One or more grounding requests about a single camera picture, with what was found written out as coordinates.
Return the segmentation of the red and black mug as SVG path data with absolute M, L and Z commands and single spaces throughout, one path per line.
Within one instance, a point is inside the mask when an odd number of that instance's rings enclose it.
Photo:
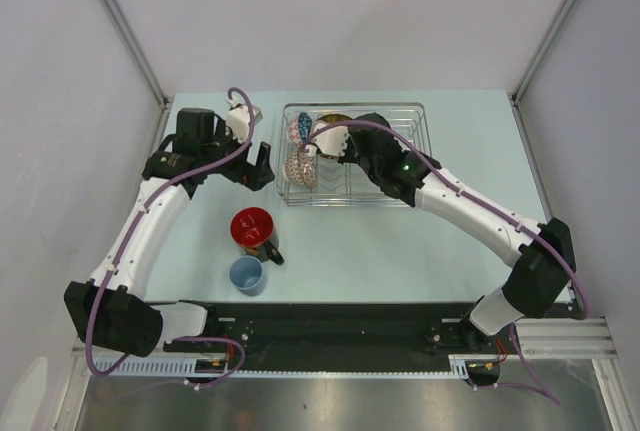
M 279 250 L 279 237 L 271 214 L 263 208 L 249 207 L 231 220 L 230 234 L 234 243 L 246 254 L 261 262 L 285 263 Z

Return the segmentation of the red patterned white bowl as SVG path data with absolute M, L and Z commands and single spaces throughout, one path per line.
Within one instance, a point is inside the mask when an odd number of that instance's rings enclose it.
M 317 182 L 317 165 L 313 157 L 298 147 L 286 158 L 282 168 L 283 176 L 293 186 L 313 189 Z

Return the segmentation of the yellow patterned round plate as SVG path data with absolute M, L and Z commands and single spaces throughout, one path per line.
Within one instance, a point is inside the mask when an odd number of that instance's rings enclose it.
M 331 124 L 348 121 L 349 116 L 339 113 L 321 115 L 313 126 L 313 132 L 319 131 Z M 318 148 L 318 152 L 325 157 L 339 159 L 345 155 L 349 140 L 349 132 L 346 126 L 337 126 L 327 132 L 321 133 L 312 139 Z

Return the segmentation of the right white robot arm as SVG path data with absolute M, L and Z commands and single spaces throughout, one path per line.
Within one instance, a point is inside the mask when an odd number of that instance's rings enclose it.
M 511 272 L 482 296 L 461 327 L 473 352 L 493 345 L 498 332 L 521 318 L 542 318 L 576 278 L 568 226 L 522 217 L 461 183 L 372 113 L 348 122 L 336 140 L 342 158 L 359 165 L 385 195 L 432 213 L 486 246 Z

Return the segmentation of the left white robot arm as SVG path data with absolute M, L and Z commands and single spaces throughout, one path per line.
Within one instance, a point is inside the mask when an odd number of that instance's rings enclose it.
M 169 231 L 208 176 L 221 175 L 251 191 L 274 180 L 268 143 L 260 143 L 255 162 L 248 160 L 261 118 L 260 108 L 247 104 L 232 105 L 225 117 L 202 108 L 178 112 L 174 132 L 145 163 L 134 206 L 106 257 L 86 281 L 73 281 L 64 292 L 86 347 L 146 357 L 159 343 L 183 336 L 202 351 L 219 343 L 221 327 L 204 307 L 163 310 L 144 297 Z

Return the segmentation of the blue triangle patterned bowl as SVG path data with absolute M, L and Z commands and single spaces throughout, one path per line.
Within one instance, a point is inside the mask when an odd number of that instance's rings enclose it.
M 311 134 L 313 119 L 306 112 L 301 112 L 293 117 L 287 126 L 287 141 L 296 148 L 303 146 Z

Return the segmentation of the steel wire dish rack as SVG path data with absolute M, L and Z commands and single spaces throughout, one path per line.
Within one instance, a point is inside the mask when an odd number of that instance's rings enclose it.
M 412 206 L 430 154 L 418 102 L 289 103 L 277 189 L 289 205 Z

